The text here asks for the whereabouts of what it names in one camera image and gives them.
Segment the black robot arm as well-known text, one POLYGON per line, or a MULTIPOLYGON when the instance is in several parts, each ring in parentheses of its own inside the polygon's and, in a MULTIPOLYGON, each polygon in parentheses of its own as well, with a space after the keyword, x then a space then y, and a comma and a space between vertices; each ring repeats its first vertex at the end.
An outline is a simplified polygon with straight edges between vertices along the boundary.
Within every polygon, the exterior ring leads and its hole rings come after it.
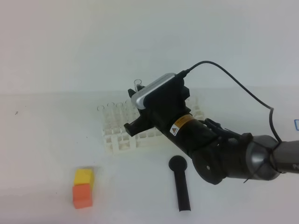
POLYGON ((278 141, 225 130, 211 119, 195 119, 185 102, 190 96, 182 77, 168 73, 147 86, 128 91, 139 117, 125 124, 130 136, 157 128, 192 159, 208 183, 224 178, 273 180, 281 173, 299 171, 299 143, 278 141))

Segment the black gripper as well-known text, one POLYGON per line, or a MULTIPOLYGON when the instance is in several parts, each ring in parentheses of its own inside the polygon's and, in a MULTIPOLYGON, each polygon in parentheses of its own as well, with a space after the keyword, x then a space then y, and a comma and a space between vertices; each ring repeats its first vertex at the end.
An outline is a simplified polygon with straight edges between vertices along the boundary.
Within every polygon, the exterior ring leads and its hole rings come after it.
MULTIPOLYGON (((177 135, 180 130, 175 122, 180 116, 186 115, 185 100, 190 96, 189 89, 185 87, 185 75, 176 74, 168 83, 145 98, 145 109, 140 110, 142 115, 132 123, 124 125, 125 131, 130 136, 156 127, 161 132, 177 135)), ((128 89, 129 97, 137 93, 128 89)))

